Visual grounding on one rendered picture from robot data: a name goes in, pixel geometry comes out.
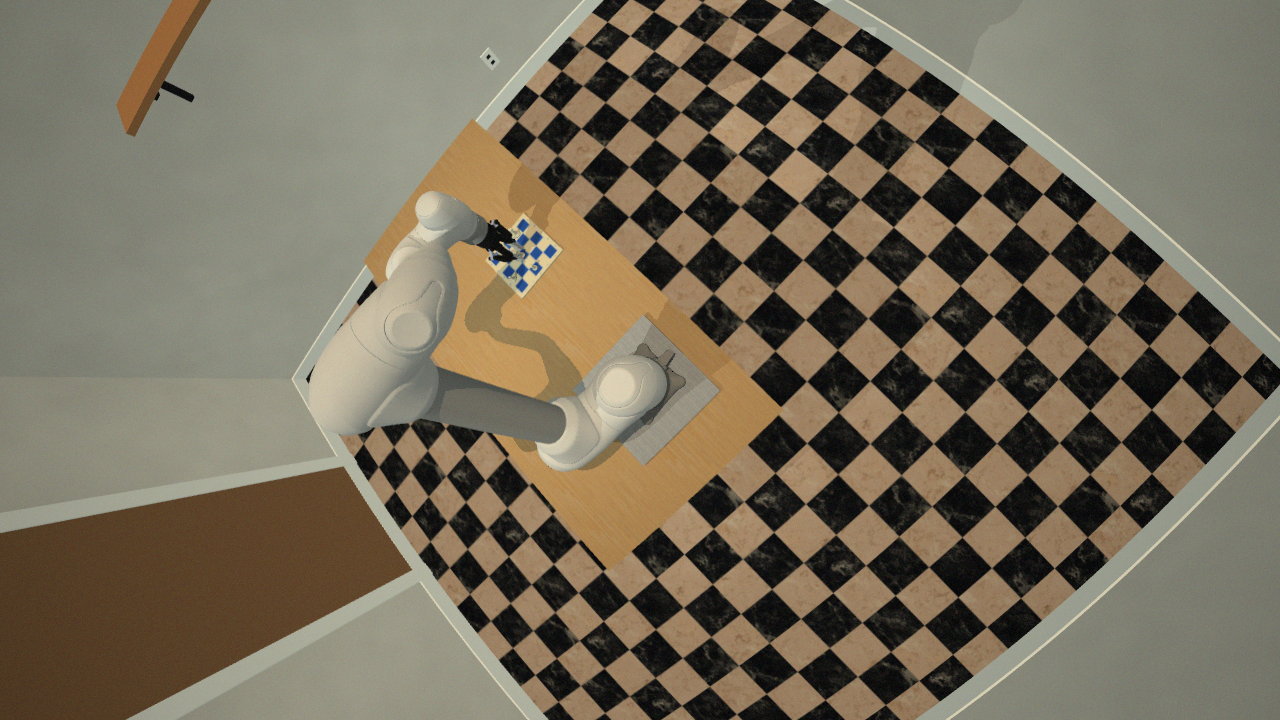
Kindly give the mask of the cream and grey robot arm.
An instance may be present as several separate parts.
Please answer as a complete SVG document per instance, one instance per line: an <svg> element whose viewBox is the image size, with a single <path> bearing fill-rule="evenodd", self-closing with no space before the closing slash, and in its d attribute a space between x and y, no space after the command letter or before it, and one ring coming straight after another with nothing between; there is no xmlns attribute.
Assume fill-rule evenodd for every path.
<svg viewBox="0 0 1280 720"><path fill-rule="evenodd" d="M324 429L357 436L421 418L534 441L549 468L572 471L640 416L650 424L685 386L668 366L675 352L657 357L644 343L603 364L581 395L547 402L435 366L430 356L451 329L460 295L447 250L460 241L481 243L488 224L438 191L422 193L415 211L419 224L390 254L388 281L340 325L314 366L308 407Z"/></svg>

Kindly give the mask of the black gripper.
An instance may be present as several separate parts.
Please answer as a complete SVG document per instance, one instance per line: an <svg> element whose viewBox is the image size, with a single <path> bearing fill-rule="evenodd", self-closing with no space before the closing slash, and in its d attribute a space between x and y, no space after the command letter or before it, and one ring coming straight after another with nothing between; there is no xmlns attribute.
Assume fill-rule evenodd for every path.
<svg viewBox="0 0 1280 720"><path fill-rule="evenodd" d="M502 243L499 243L499 241L500 241L503 243L509 245L511 247L513 247L516 250L522 250L524 246L520 245L520 243L517 243L516 240L512 240L512 236L513 234L509 231L507 231L504 225L500 225L500 223L498 220L490 220L490 224L488 223L486 237L485 237L485 240L483 240L481 243L477 243L477 246L481 247L481 249L486 249L486 252L490 254L490 258L488 258L489 261L492 261L492 260L497 260L497 261L500 261L500 263L512 263L512 260L515 260L517 263L518 261L524 261L524 258L520 258L515 252L509 252L509 250L507 250L506 247L503 247ZM495 250L497 250L497 252L500 252L503 256L498 255L497 252L493 252Z"/></svg>

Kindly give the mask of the blue and cream chessboard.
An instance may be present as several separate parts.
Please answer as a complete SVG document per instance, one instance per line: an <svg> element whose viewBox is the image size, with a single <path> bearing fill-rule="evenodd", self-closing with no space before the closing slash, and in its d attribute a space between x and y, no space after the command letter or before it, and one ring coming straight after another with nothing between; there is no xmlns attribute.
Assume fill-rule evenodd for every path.
<svg viewBox="0 0 1280 720"><path fill-rule="evenodd" d="M520 299L524 299L532 286L538 283L547 269L556 261L556 259L563 252L563 249L558 246L550 237L543 232L529 217L522 214L518 220L512 225L513 231L520 231L520 236L512 236L517 243L524 246L520 252L525 252L522 263L500 263L497 260L486 263L500 275L503 281L516 293ZM536 265L538 270L534 272L530 264ZM508 275L515 275L517 279L513 282Z"/></svg>

